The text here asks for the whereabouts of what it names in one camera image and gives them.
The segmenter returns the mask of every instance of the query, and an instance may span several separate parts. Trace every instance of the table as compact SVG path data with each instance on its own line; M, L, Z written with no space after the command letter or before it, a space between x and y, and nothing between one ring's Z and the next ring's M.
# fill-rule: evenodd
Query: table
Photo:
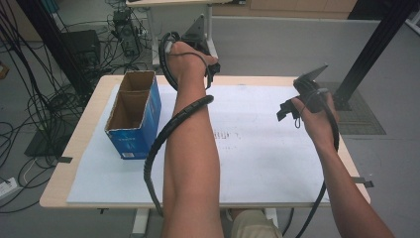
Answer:
M213 3L227 3L231 0L141 0L137 2L129 2L127 1L127 6L130 8L143 8L146 10L146 14L148 17L148 24L149 24L149 31L152 36L152 60L153 66L158 67L158 35L165 34L169 31L179 31L174 28L167 29L164 32L158 33L157 27L155 26L156 16L154 16L154 11L157 8L167 7L170 6L170 9L166 9L167 15L169 19L167 22L179 22L186 18L187 16L191 16L191 14L196 14L194 20L199 17L200 14L204 14L204 18L207 20L206 29L205 29L205 39L207 43L207 47L209 49L210 55L217 58L217 52L213 44L212 39L212 4ZM190 6L204 6L204 12L200 12L197 9L185 9L186 7ZM193 22L184 23L186 24L186 29ZM186 29L183 29L182 32L179 31L179 35L182 35Z
M72 158L71 163L58 163L52 178L47 185L42 197L40 204L43 207L90 207L90 208L150 208L154 205L150 202L149 204L137 205L132 203L69 203L67 202L68 195L70 194L71 187L75 180L76 172L82 158L82 155L89 144L92 137L93 131L102 112L107 104L108 98L110 97L112 88L118 85L123 76L122 75L107 75L103 76L99 81L96 90L94 91L80 121L74 130L74 133L63 153L64 157ZM294 77L261 77L261 76L218 76L214 78L213 85L276 85L276 86L291 86ZM167 84L165 78L161 75L157 76L157 82L159 85ZM348 169L352 177L358 177L358 171L352 161L352 158L341 140L339 155L342 158L346 168ZM370 202L368 192L362 184L358 184L358 188ZM290 202L286 204L278 203L267 203L267 204L250 204L253 206L265 206L265 207L281 207L281 206L298 206L298 204L292 204ZM234 203L221 204L221 207L235 206Z

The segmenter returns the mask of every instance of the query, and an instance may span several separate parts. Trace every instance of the electrical outlet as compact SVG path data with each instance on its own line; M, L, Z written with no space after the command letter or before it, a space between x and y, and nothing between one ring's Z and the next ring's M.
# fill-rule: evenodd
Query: electrical outlet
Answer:
M8 182L3 181L0 184L0 200L20 189L16 184L15 178L9 178Z

